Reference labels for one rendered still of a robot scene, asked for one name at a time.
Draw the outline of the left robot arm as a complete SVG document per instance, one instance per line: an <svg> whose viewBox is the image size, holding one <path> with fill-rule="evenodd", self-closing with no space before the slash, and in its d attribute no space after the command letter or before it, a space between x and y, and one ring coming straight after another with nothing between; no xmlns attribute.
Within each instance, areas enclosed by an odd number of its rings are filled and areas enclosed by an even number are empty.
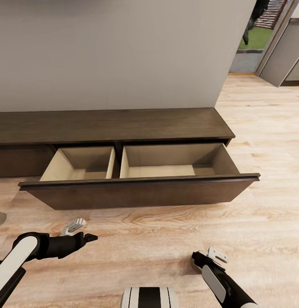
<svg viewBox="0 0 299 308"><path fill-rule="evenodd" d="M9 254L0 261L0 308L3 307L13 290L26 273L22 267L33 259L64 258L79 250L86 243L95 241L98 236L84 232L73 235L73 232L86 224L84 219L76 219L64 226L58 237L50 237L49 233L27 232L21 234L13 242Z"/></svg>

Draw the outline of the robot trunk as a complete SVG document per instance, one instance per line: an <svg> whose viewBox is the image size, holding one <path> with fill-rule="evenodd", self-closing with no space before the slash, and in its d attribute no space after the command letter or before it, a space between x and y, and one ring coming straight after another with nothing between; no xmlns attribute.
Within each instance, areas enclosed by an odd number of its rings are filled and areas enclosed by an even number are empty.
<svg viewBox="0 0 299 308"><path fill-rule="evenodd" d="M120 308L179 308L174 287L126 287Z"/></svg>

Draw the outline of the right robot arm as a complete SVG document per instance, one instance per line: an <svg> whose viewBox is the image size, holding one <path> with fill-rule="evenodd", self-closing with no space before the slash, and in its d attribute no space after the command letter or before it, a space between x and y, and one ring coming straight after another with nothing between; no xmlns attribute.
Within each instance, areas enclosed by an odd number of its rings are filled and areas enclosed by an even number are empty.
<svg viewBox="0 0 299 308"><path fill-rule="evenodd" d="M260 308L260 306L225 272L215 258L229 263L227 255L209 247L205 256L200 252L192 254L195 265L202 268L202 278L211 288L222 308Z"/></svg>

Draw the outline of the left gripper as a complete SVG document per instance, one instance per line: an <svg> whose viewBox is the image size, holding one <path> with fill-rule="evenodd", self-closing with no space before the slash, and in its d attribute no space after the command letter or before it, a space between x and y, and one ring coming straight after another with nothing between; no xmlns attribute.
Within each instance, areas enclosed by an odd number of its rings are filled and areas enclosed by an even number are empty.
<svg viewBox="0 0 299 308"><path fill-rule="evenodd" d="M58 236L58 238L60 239L60 247L54 258L61 259L79 250L86 243L97 240L98 236L87 233L84 237L84 232L79 232L73 236Z"/></svg>

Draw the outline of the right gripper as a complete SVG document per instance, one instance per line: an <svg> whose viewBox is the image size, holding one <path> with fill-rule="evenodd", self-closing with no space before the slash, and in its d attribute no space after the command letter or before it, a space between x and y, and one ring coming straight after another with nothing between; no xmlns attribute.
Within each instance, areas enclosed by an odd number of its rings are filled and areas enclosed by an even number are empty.
<svg viewBox="0 0 299 308"><path fill-rule="evenodd" d="M194 259L195 265L197 265L200 268L203 268L204 263L210 260L210 257L207 257L198 251L192 254L192 258Z"/></svg>

